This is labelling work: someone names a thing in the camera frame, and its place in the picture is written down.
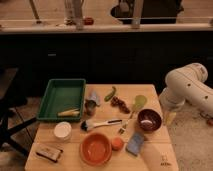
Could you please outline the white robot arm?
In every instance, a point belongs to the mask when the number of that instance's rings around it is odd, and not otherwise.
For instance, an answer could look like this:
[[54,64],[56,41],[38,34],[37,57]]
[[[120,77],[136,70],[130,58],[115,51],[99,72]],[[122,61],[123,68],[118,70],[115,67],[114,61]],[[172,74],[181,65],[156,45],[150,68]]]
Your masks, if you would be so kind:
[[186,101],[200,109],[206,119],[213,119],[213,88],[204,84],[207,78],[208,71],[200,63],[191,63],[166,74],[166,87],[159,95],[165,126],[172,123]]

